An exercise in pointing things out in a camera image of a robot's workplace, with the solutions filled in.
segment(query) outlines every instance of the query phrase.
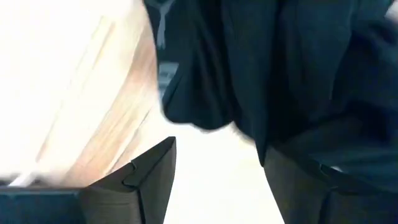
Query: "black jacket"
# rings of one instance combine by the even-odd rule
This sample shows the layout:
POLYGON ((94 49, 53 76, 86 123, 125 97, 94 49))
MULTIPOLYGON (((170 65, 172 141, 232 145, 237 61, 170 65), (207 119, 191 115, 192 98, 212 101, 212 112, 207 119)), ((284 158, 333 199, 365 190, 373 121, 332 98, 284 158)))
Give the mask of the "black jacket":
POLYGON ((261 162, 268 146, 342 113, 371 116, 383 137, 394 129, 391 0, 144 3, 172 122, 217 129, 234 121, 261 162))

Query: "person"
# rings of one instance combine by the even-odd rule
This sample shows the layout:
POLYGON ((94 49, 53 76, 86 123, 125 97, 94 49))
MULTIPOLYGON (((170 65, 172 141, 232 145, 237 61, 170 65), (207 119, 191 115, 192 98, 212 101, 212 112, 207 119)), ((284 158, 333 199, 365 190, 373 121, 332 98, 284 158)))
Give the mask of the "person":
POLYGON ((164 114, 208 130, 234 122, 253 138, 287 224, 395 223, 392 3, 144 0, 164 114))

